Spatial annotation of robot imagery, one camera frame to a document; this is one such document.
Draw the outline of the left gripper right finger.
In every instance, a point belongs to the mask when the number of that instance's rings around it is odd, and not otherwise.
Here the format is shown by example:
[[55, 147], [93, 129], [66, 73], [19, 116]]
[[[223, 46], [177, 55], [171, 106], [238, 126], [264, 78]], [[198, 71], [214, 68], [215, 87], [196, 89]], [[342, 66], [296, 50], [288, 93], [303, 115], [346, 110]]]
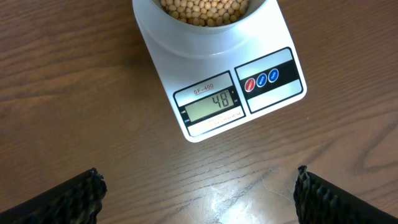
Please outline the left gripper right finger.
[[397, 224], [397, 218], [298, 168], [294, 202], [300, 224]]

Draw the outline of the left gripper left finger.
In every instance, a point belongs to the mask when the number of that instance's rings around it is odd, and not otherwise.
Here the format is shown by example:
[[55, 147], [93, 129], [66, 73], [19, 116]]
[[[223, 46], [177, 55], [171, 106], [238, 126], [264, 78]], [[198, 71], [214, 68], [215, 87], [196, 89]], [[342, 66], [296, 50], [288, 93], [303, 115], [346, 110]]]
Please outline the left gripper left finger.
[[92, 168], [1, 212], [1, 223], [96, 224], [106, 193], [103, 176]]

